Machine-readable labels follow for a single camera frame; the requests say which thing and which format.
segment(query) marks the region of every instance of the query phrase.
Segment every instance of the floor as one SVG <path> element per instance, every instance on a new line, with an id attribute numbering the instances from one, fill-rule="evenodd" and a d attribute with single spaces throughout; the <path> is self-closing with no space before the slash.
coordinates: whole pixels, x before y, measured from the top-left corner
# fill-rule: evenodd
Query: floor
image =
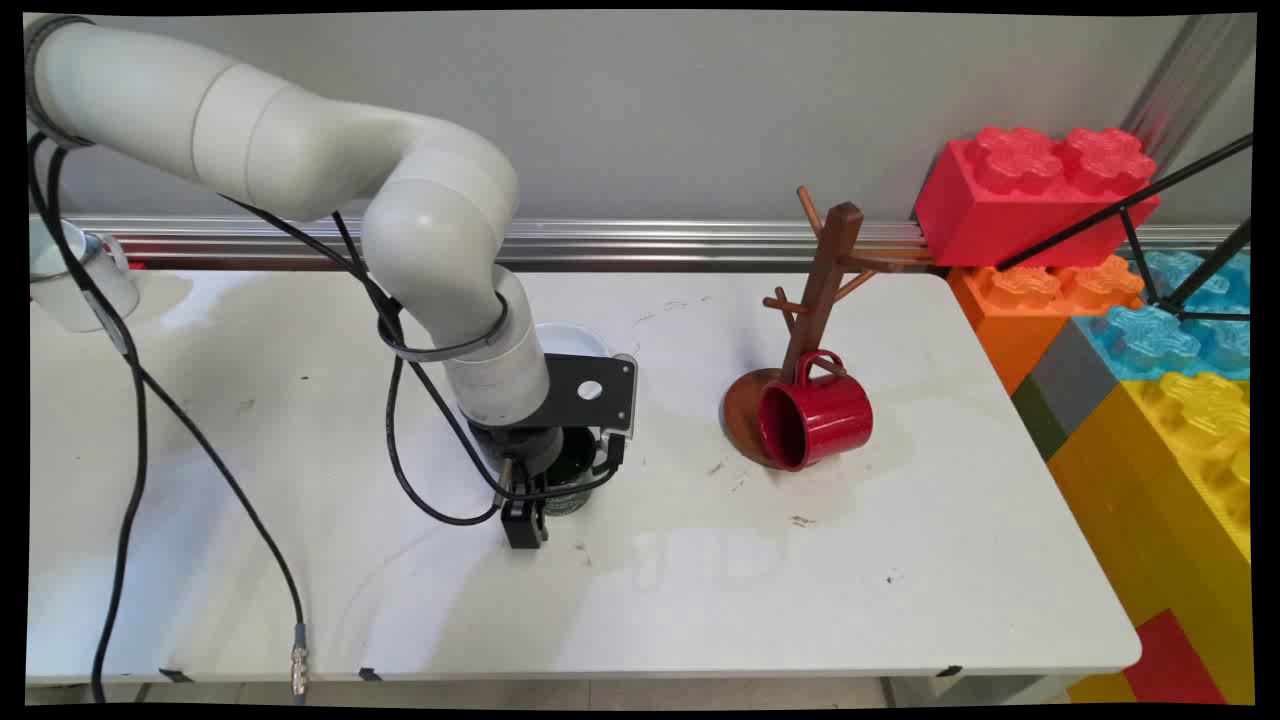
<path id="1" fill-rule="evenodd" d="M 291 705 L 285 683 L 110 684 L 109 702 Z M 27 688 L 27 705 L 92 702 L 87 685 Z M 1068 702 L 1060 696 L 1051 702 Z M 886 707 L 878 678 L 314 683 L 312 706 L 468 710 L 808 710 Z"/>

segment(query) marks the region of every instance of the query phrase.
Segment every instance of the stand base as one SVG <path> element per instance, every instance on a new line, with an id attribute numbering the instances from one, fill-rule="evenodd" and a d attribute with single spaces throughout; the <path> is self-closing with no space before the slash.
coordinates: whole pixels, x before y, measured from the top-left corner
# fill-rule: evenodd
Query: stand base
<path id="1" fill-rule="evenodd" d="M 724 393 L 724 432 L 728 439 L 749 460 L 781 470 L 764 452 L 764 438 L 760 437 L 760 395 L 764 386 L 782 377 L 781 368 L 751 370 L 733 380 Z"/>

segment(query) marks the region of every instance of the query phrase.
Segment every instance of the blue lego brick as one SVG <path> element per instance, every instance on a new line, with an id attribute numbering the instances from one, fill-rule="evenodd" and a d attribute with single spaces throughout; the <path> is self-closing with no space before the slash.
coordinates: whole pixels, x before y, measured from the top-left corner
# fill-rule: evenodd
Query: blue lego brick
<path id="1" fill-rule="evenodd" d="M 1152 284 L 1162 296 L 1176 290 L 1204 261 L 1199 255 L 1184 251 L 1148 252 L 1146 258 Z M 1192 293 L 1187 309 L 1201 313 L 1229 313 L 1234 311 L 1231 310 L 1234 306 L 1243 306 L 1248 313 L 1251 265 L 1249 255 L 1238 252 Z M 1129 268 L 1134 273 L 1138 272 L 1132 261 Z"/>
<path id="2" fill-rule="evenodd" d="M 1221 313 L 1248 314 L 1244 305 L 1228 305 L 1221 307 Z M 1229 377 L 1228 373 L 1244 373 L 1248 379 L 1249 372 L 1249 323 L 1245 320 L 1183 320 L 1181 331 L 1201 343 L 1201 357 L 1210 365 L 1219 368 L 1217 373 Z"/>
<path id="3" fill-rule="evenodd" d="M 1178 290 L 1196 268 L 1204 261 L 1194 252 L 1148 252 L 1147 266 L 1151 269 L 1151 282 L 1156 286 L 1156 292 L 1166 296 Z M 1230 305 L 1231 281 L 1222 275 L 1222 270 L 1213 273 L 1190 299 L 1187 301 L 1188 310 L 1203 310 L 1211 313 L 1217 307 Z"/>
<path id="4" fill-rule="evenodd" d="M 1222 269 L 1217 274 L 1226 278 L 1231 283 L 1231 288 L 1226 291 L 1228 300 L 1235 305 L 1243 306 L 1245 310 L 1249 309 L 1249 266 L 1252 265 L 1249 255 L 1244 252 L 1236 252 L 1235 258 L 1226 261 Z"/>
<path id="5" fill-rule="evenodd" d="M 1249 323 L 1189 320 L 1199 323 L 1190 329 L 1206 342 L 1185 332 L 1178 318 L 1151 306 L 1112 307 L 1106 315 L 1071 318 L 1071 323 L 1087 334 L 1117 382 L 1158 380 L 1165 373 L 1249 379 Z"/>

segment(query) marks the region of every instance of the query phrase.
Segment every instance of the yellow lego brick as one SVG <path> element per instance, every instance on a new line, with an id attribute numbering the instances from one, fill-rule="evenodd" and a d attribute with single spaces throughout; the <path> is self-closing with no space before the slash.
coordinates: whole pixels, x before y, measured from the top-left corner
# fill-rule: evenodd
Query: yellow lego brick
<path id="1" fill-rule="evenodd" d="M 1239 383 L 1169 374 L 1117 386 L 1050 464 L 1130 620 L 1171 609 L 1239 703 L 1253 702 L 1248 433 Z"/>
<path id="2" fill-rule="evenodd" d="M 1137 702 L 1133 688 L 1124 673 L 1089 675 L 1066 689 L 1071 703 L 1082 702 Z"/>
<path id="3" fill-rule="evenodd" d="M 1149 538 L 1158 537 L 1151 529 L 1153 512 L 1140 501 L 1121 498 L 1126 489 L 1129 493 L 1135 491 L 1123 482 L 1112 482 L 1112 473 L 1094 469 L 1084 460 L 1080 446 L 1079 433 L 1073 434 L 1050 459 L 1048 469 L 1129 621 L 1137 628 L 1169 609 L 1170 593 L 1161 584 L 1158 571 L 1169 562 L 1152 557 L 1161 552 L 1160 546 L 1148 547 Z M 1142 518 L 1135 515 L 1135 507 Z"/>
<path id="4" fill-rule="evenodd" d="M 1121 383 L 1236 550 L 1252 562 L 1249 405 L 1244 388 L 1210 373 L 1169 373 L 1155 383 Z"/>

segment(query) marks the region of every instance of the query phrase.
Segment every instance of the wooden peg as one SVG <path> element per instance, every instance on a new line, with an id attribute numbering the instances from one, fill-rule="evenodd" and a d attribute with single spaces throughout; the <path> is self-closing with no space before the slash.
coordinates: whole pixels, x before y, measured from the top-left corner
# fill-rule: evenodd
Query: wooden peg
<path id="1" fill-rule="evenodd" d="M 847 283 L 844 284 L 844 287 L 836 291 L 836 302 L 840 302 L 841 300 L 847 297 L 850 292 L 854 292 L 855 290 L 861 287 L 864 282 L 872 279 L 873 277 L 876 277 L 876 270 L 867 270 L 865 273 L 858 273 L 858 275 L 854 279 L 849 281 Z"/>
<path id="2" fill-rule="evenodd" d="M 923 261 L 924 264 L 933 261 L 933 255 L 927 247 L 867 247 L 864 245 L 858 249 L 858 256 L 891 261 Z"/>
<path id="3" fill-rule="evenodd" d="M 841 368 L 840 365 L 836 365 L 835 363 L 832 363 L 831 360 L 827 360 L 826 357 L 814 357 L 813 359 L 813 364 L 817 365 L 817 366 L 819 366 L 819 368 L 822 368 L 823 370 L 827 370 L 832 375 L 847 375 L 849 374 L 849 370 Z"/>
<path id="4" fill-rule="evenodd" d="M 822 218 L 818 215 L 818 209 L 813 206 L 813 199 L 809 197 L 809 188 L 800 186 L 796 188 L 796 196 L 800 197 L 800 205 L 804 208 L 804 217 L 809 219 L 809 227 L 813 228 L 813 234 L 822 236 Z"/>
<path id="5" fill-rule="evenodd" d="M 855 256 L 841 258 L 840 266 L 846 270 L 877 270 L 881 273 L 897 273 L 902 270 L 902 265 L 897 263 Z"/>
<path id="6" fill-rule="evenodd" d="M 772 307 L 774 310 L 785 310 L 787 313 L 795 313 L 796 315 L 801 315 L 809 311 L 809 309 L 805 307 L 804 305 L 796 305 L 795 302 L 787 302 L 785 300 L 778 300 L 776 297 L 765 297 L 764 306 Z"/>
<path id="7" fill-rule="evenodd" d="M 773 288 L 773 296 L 777 297 L 778 300 L 781 300 L 782 302 L 787 301 L 787 293 L 782 290 L 782 286 L 778 286 L 778 287 Z M 786 310 L 783 310 L 782 311 L 782 319 L 786 320 L 786 323 L 787 323 L 787 332 L 790 333 L 791 329 L 796 327 L 795 315 L 792 315 L 791 313 L 787 313 Z"/>

